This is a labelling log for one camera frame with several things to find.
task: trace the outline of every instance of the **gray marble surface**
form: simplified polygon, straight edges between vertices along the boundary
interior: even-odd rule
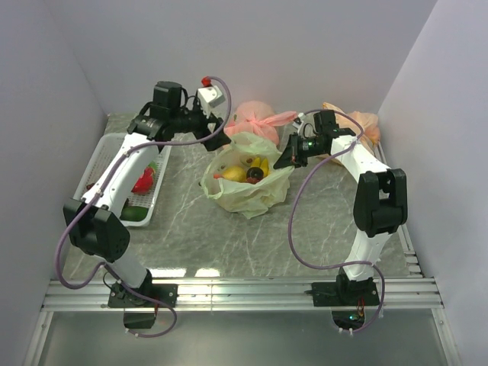
[[[105,133],[124,132],[132,114],[112,114]],[[289,130],[281,131],[287,142]],[[192,135],[177,136],[191,140]],[[247,220],[208,200],[198,182],[215,152],[202,145],[174,147],[148,226],[129,228],[130,250],[161,277],[334,276],[337,271],[315,271],[291,254],[287,222],[295,194],[318,159],[295,169],[283,204]],[[343,262],[352,247],[356,227],[352,207],[356,184],[343,167],[323,166],[302,194],[294,220],[294,241],[308,262]],[[72,247],[64,269],[71,279],[84,279],[96,261]],[[409,274],[398,234],[386,243],[378,266],[389,277]]]

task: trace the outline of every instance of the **red pepper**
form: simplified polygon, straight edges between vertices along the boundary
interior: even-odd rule
[[[149,192],[154,184],[154,169],[148,166],[144,169],[144,173],[137,179],[134,188],[132,188],[132,193],[145,194]]]

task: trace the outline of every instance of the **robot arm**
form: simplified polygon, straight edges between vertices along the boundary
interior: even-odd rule
[[[283,154],[274,164],[275,169],[290,165],[306,166],[309,157],[340,153],[356,141],[351,129],[339,128],[334,111],[320,111],[314,114],[313,119],[316,135],[306,138],[298,133],[291,134]],[[303,130],[300,118],[294,121],[294,126],[299,131]],[[376,263],[385,242],[399,225],[406,222],[406,175],[403,170],[391,169],[378,161],[360,143],[337,159],[358,183],[354,204],[358,231],[345,261]],[[357,302],[358,297],[370,291],[372,277],[370,265],[341,268],[337,289],[339,297],[346,303]]]
[[[203,82],[204,87],[197,90],[191,110],[186,108],[188,96],[181,85],[174,82],[158,82],[154,88],[153,100],[131,121],[122,147],[104,174],[80,201],[71,199],[63,209],[66,224],[70,224],[86,206],[86,202],[91,202],[96,194],[101,193],[101,186],[109,180],[103,194],[73,227],[69,237],[74,246],[86,254],[104,259],[125,284],[148,297],[154,297],[151,274],[134,255],[127,252],[130,234],[119,217],[137,179],[161,152],[163,146],[142,147],[122,162],[120,157],[127,155],[127,150],[134,146],[150,141],[169,141],[175,133],[193,133],[197,139],[201,139],[210,135],[208,124],[215,124],[217,129],[222,120],[211,111],[224,102],[225,98],[219,88],[211,85],[209,80]],[[181,106],[183,94],[185,103]],[[208,151],[214,151],[230,143],[230,139],[220,132],[202,143]],[[118,167],[111,173],[116,164],[119,164]]]

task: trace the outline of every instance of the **glass panel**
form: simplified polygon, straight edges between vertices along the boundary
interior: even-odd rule
[[[121,313],[56,313],[40,365],[447,364],[430,310],[386,311],[353,337],[318,311],[179,317],[168,335],[135,339],[124,333]]]

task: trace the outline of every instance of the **white plastic basket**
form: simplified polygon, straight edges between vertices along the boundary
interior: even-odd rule
[[[115,157],[126,133],[107,133],[104,135],[91,155],[90,161],[83,173],[82,180],[76,189],[73,196],[76,200],[79,200],[82,195],[87,191],[86,186],[95,183],[103,174],[105,169],[110,165],[112,159]],[[159,189],[161,188],[162,177],[165,174],[166,166],[168,165],[169,154],[171,152],[170,146],[165,146],[154,162],[157,165],[157,170],[154,176],[155,184],[152,185],[151,190],[146,194],[129,194],[130,206],[147,207],[148,213],[142,221],[122,221],[125,226],[147,226],[151,220],[151,216],[154,211],[154,204],[158,197]]]

